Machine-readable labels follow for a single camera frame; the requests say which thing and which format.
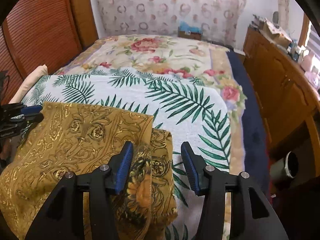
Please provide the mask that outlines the golden brown patterned scarf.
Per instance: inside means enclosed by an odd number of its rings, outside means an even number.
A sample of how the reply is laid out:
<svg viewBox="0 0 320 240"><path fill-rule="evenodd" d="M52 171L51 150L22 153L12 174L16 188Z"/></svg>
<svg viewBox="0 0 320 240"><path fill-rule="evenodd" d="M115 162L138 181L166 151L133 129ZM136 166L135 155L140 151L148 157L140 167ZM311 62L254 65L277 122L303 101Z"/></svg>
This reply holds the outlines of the golden brown patterned scarf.
<svg viewBox="0 0 320 240"><path fill-rule="evenodd" d="M14 235L25 238L66 172L92 172L130 141L130 174L123 192L112 198L119 237L163 239L177 217L171 133L153 128L150 115L113 107L45 102L42 114L1 173L1 212Z"/></svg>

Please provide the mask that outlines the beige pillow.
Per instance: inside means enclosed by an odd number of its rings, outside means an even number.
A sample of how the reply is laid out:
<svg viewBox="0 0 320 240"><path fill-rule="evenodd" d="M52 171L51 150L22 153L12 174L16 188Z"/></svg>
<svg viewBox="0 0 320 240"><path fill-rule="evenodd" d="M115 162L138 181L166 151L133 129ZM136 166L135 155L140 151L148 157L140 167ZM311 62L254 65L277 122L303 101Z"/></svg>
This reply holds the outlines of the beige pillow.
<svg viewBox="0 0 320 240"><path fill-rule="evenodd" d="M39 81L39 79L45 75L48 75L48 67L44 64L36 67L22 82L19 89L9 103L18 103L24 98L27 92Z"/></svg>

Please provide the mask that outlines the dark blue mattress edge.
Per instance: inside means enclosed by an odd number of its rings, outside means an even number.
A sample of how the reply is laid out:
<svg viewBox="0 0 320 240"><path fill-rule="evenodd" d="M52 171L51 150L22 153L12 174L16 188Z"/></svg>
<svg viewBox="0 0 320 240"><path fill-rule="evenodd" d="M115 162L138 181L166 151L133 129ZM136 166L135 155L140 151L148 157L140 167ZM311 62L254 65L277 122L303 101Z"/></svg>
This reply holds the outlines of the dark blue mattress edge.
<svg viewBox="0 0 320 240"><path fill-rule="evenodd" d="M245 149L245 171L260 186L262 192L270 196L269 158L266 148L266 133L260 115L255 92L244 65L234 51L227 52L233 77L242 87L245 100L244 114L241 117Z"/></svg>

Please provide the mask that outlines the grey mug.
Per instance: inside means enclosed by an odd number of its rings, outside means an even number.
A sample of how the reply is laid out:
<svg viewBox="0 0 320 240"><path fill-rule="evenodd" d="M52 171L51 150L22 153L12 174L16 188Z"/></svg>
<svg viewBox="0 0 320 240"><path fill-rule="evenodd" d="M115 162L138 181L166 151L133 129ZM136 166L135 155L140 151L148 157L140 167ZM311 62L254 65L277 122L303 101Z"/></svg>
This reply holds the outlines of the grey mug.
<svg viewBox="0 0 320 240"><path fill-rule="evenodd" d="M270 178L274 182L293 179L299 172L297 155L290 151L285 157L276 161L270 167Z"/></svg>

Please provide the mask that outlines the wooden louvered wardrobe door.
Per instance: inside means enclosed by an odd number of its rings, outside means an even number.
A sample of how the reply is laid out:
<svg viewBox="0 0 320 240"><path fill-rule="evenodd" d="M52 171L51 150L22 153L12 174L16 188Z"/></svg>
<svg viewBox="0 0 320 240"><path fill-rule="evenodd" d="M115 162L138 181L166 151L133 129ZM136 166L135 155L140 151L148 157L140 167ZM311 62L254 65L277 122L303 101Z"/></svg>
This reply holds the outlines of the wooden louvered wardrobe door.
<svg viewBox="0 0 320 240"><path fill-rule="evenodd" d="M38 66L53 74L97 39L90 0L1 0L2 103Z"/></svg>

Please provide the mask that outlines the palm leaf print sheet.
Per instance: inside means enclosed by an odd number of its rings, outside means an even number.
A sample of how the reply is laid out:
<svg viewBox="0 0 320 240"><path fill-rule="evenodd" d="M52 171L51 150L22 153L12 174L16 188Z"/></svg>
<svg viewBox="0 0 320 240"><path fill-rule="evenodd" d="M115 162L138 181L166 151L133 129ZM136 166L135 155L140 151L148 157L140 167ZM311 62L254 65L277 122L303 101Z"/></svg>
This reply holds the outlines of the palm leaf print sheet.
<svg viewBox="0 0 320 240"><path fill-rule="evenodd" d="M170 132L173 149L171 157L152 158L151 199L158 210L169 184L161 172L170 171L177 218L165 228L165 237L195 238L203 198L190 188L180 147L188 141L207 164L229 171L231 122L218 89L206 87L197 77L157 75L131 67L97 68L88 74L43 76L22 101L29 106L45 101L88 102L153 116L153 129Z"/></svg>

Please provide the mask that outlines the wooden sideboard cabinet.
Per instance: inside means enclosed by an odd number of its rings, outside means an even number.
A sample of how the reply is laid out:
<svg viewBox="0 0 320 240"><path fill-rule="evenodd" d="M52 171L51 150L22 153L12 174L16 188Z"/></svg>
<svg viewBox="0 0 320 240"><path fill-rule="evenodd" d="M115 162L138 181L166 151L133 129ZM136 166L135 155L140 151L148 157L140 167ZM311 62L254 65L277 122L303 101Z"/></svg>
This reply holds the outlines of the wooden sideboard cabinet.
<svg viewBox="0 0 320 240"><path fill-rule="evenodd" d="M305 140L307 169L319 176L319 94L300 66L252 27L244 43L244 67L253 85L270 154L295 150Z"/></svg>

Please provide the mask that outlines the patterned sheer curtain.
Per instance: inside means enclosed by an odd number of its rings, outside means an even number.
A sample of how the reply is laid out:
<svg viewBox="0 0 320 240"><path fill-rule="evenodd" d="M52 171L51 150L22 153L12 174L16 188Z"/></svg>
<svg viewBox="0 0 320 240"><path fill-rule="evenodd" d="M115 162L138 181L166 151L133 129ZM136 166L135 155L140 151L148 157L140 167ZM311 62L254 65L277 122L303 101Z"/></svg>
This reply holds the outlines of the patterned sheer curtain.
<svg viewBox="0 0 320 240"><path fill-rule="evenodd" d="M204 40L235 45L247 0L97 0L106 35L177 35L182 22Z"/></svg>

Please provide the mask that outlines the pink bottle on cabinet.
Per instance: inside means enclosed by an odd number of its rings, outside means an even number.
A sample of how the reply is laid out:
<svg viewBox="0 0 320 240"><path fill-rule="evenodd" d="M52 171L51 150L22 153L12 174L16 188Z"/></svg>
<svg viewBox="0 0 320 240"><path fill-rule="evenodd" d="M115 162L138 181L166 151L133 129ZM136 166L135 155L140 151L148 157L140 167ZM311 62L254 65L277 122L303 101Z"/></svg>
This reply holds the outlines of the pink bottle on cabinet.
<svg viewBox="0 0 320 240"><path fill-rule="evenodd" d="M310 51L308 55L303 57L303 61L301 62L300 66L305 72L310 72L312 70L312 60L314 54Z"/></svg>

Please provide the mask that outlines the floral bed blanket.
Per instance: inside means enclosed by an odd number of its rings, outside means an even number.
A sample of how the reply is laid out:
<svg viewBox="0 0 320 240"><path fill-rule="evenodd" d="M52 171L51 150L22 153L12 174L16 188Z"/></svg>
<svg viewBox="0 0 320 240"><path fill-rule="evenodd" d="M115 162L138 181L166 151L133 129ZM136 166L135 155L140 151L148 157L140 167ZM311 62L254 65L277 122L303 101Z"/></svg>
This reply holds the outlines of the floral bed blanket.
<svg viewBox="0 0 320 240"><path fill-rule="evenodd" d="M185 38L155 35L120 35L102 38L56 71L57 75L88 74L94 70L130 68L140 79L189 82L215 89L224 100L231 120L231 171L245 168L241 118L248 93L235 80L227 47Z"/></svg>

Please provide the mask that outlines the cardboard box with blue cloth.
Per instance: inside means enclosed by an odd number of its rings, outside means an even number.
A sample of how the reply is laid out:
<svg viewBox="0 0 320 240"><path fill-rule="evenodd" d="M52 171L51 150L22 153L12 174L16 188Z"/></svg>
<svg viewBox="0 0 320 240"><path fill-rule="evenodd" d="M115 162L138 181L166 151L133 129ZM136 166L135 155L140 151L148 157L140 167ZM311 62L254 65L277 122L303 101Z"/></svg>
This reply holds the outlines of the cardboard box with blue cloth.
<svg viewBox="0 0 320 240"><path fill-rule="evenodd" d="M177 32L178 37L192 40L202 39L202 30L198 27L192 27L186 22L180 22Z"/></svg>

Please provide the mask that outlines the open cardboard box on cabinet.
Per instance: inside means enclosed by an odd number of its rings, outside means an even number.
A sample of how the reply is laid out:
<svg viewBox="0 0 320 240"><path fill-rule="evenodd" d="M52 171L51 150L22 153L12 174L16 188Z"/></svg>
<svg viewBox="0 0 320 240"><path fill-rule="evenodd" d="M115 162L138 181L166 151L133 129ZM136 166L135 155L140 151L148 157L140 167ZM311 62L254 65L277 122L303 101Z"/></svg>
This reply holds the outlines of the open cardboard box on cabinet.
<svg viewBox="0 0 320 240"><path fill-rule="evenodd" d="M267 18L264 19L264 25L261 31L266 35L267 38L269 38L275 44L284 47L285 49L287 49L292 43L292 39L289 37L289 35L287 35L282 27L277 28Z"/></svg>

